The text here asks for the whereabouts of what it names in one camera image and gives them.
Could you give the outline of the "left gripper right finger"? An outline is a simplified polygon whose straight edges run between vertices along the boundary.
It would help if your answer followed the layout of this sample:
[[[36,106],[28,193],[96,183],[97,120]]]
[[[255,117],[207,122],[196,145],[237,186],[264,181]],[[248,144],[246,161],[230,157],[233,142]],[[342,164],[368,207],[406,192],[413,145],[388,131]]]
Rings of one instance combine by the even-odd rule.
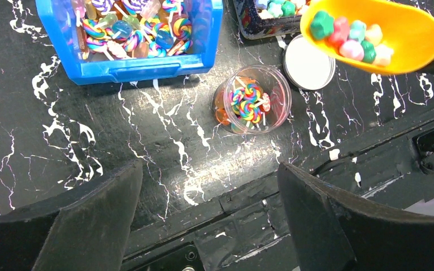
[[[287,162],[277,184],[301,270],[434,270],[434,216],[367,200]]]

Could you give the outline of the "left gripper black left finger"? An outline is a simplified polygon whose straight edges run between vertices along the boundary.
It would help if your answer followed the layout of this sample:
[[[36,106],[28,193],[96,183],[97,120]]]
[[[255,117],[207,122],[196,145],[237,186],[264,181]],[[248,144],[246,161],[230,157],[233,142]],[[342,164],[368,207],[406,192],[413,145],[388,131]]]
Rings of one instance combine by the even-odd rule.
[[[142,186],[141,160],[0,216],[0,270],[119,270]]]

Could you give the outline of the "clear glass jar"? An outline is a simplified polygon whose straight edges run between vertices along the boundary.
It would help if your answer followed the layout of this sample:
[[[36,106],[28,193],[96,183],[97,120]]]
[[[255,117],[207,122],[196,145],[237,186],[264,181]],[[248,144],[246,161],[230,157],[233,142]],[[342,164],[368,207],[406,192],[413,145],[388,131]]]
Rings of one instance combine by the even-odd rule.
[[[233,134],[264,134],[287,119],[291,88],[284,75],[267,65],[239,69],[215,90],[211,109],[217,124]]]

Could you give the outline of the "white round jar lid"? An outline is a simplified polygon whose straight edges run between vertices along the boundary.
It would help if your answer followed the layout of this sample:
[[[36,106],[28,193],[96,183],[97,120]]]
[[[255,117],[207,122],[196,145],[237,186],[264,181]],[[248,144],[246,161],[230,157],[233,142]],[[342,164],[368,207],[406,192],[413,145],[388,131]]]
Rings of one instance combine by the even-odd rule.
[[[293,85],[302,90],[317,91],[333,79],[336,60],[315,48],[300,34],[284,50],[283,68]]]

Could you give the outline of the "yellow plastic scoop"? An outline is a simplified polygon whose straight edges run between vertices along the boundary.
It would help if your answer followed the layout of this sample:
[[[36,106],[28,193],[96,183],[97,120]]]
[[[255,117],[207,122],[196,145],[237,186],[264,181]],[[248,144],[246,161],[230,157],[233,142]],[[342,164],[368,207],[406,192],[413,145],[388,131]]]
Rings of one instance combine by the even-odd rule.
[[[434,73],[434,17],[392,1],[311,1],[300,20],[308,43],[369,73]]]

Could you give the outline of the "square tin of colourful candies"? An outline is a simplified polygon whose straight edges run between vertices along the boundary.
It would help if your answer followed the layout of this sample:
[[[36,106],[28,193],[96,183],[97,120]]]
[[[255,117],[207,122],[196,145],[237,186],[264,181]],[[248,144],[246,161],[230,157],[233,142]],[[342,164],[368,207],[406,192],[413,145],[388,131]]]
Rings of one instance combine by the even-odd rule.
[[[233,2],[240,32],[248,40],[300,33],[301,17],[310,3],[249,0]]]

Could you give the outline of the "blue plastic candy bin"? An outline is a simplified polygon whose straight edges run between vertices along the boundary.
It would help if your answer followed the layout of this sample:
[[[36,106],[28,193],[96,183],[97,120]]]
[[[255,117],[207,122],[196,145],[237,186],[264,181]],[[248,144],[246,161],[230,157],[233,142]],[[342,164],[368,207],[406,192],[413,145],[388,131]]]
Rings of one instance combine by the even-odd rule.
[[[215,62],[221,1],[37,1],[36,7],[78,85],[205,73]]]

